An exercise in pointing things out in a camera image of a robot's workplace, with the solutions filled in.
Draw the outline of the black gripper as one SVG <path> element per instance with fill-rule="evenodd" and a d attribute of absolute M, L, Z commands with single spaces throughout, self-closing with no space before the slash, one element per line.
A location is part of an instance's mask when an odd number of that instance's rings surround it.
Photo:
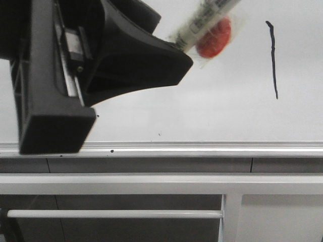
<path fill-rule="evenodd" d="M 96 114 L 70 96 L 53 1 L 1 1 L 1 58 L 10 62 L 21 154 L 77 153 Z"/>

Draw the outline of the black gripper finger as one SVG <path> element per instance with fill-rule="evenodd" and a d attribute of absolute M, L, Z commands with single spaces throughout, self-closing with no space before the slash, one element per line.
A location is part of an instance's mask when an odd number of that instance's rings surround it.
<path fill-rule="evenodd" d="M 84 103 L 138 90 L 176 86 L 192 59 L 131 21 L 130 1 L 92 1 L 84 20 L 92 54 L 82 74 Z"/>
<path fill-rule="evenodd" d="M 153 34 L 161 15 L 143 1 L 130 1 L 130 19 L 146 32 Z"/>

